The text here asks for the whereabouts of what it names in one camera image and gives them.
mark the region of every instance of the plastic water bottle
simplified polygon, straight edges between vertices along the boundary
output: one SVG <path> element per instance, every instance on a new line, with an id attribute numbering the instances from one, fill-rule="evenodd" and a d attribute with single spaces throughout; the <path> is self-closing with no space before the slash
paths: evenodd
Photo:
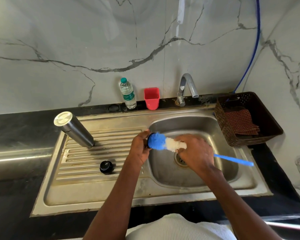
<path id="1" fill-rule="evenodd" d="M 136 97 L 134 96 L 133 87 L 125 77 L 121 78 L 120 91 L 128 109 L 134 109 L 137 106 Z"/>

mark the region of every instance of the stainless steel sink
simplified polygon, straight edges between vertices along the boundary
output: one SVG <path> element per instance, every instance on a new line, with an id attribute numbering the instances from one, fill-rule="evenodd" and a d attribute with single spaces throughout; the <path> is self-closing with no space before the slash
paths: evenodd
<path id="1" fill-rule="evenodd" d="M 254 161 L 247 147 L 234 148 L 227 144 L 213 116 L 214 106 L 79 118 L 93 135 L 96 146 L 83 148 L 60 133 L 32 216 L 99 209 L 116 182 L 133 137 L 147 128 L 169 137 L 198 134 L 216 154 Z M 112 174 L 100 172 L 103 160 L 113 163 Z M 246 167 L 220 158 L 215 158 L 215 165 L 239 195 L 271 195 L 257 166 Z M 151 150 L 140 171 L 132 206 L 211 199 L 215 199 L 214 194 L 177 153 Z"/>
<path id="2" fill-rule="evenodd" d="M 203 137 L 212 146 L 215 154 L 236 156 L 234 149 L 228 146 L 224 136 L 220 133 L 218 122 L 213 117 L 181 115 L 156 121 L 149 129 L 171 138 L 187 133 L 196 134 Z M 205 185 L 202 179 L 188 168 L 177 153 L 168 150 L 151 150 L 149 163 L 153 176 L 162 184 L 180 187 Z M 238 174 L 237 163 L 215 157 L 214 164 L 223 172 L 227 181 L 235 179 Z"/>

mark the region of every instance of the blue brush handle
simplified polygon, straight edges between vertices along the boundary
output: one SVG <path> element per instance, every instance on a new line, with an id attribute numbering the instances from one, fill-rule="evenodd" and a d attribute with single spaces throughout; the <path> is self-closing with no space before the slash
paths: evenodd
<path id="1" fill-rule="evenodd" d="M 220 157 L 220 158 L 223 158 L 225 160 L 232 161 L 232 162 L 235 162 L 235 163 L 239 163 L 239 164 L 242 164 L 242 165 L 245 165 L 245 166 L 250 166 L 250 167 L 254 166 L 254 163 L 251 162 L 251 161 L 245 161 L 245 160 L 238 159 L 238 158 L 235 158 L 235 157 L 223 156 L 223 155 L 218 155 L 218 154 L 213 154 L 213 156 L 214 157 Z"/>

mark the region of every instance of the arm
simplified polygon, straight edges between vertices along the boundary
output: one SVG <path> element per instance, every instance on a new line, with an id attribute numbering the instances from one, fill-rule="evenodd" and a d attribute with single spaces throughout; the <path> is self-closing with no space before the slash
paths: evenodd
<path id="1" fill-rule="evenodd" d="M 180 157 L 214 193 L 238 239 L 281 239 L 234 191 L 222 171 L 214 166 L 212 147 L 203 138 L 187 134 L 175 140 L 187 144 L 187 149 L 178 150 Z"/>
<path id="2" fill-rule="evenodd" d="M 141 166 L 149 156 L 149 149 L 144 148 L 143 142 L 149 134 L 146 130 L 133 139 L 119 177 L 83 240 L 125 239 L 134 190 Z"/>

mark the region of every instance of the stainless steel bottle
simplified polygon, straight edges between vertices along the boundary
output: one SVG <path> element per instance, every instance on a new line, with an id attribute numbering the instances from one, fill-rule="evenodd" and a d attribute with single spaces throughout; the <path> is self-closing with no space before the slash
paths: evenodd
<path id="1" fill-rule="evenodd" d="M 59 113 L 54 118 L 54 124 L 61 128 L 69 137 L 75 140 L 80 146 L 91 148 L 95 142 L 92 135 L 81 124 L 81 122 L 71 112 Z"/>

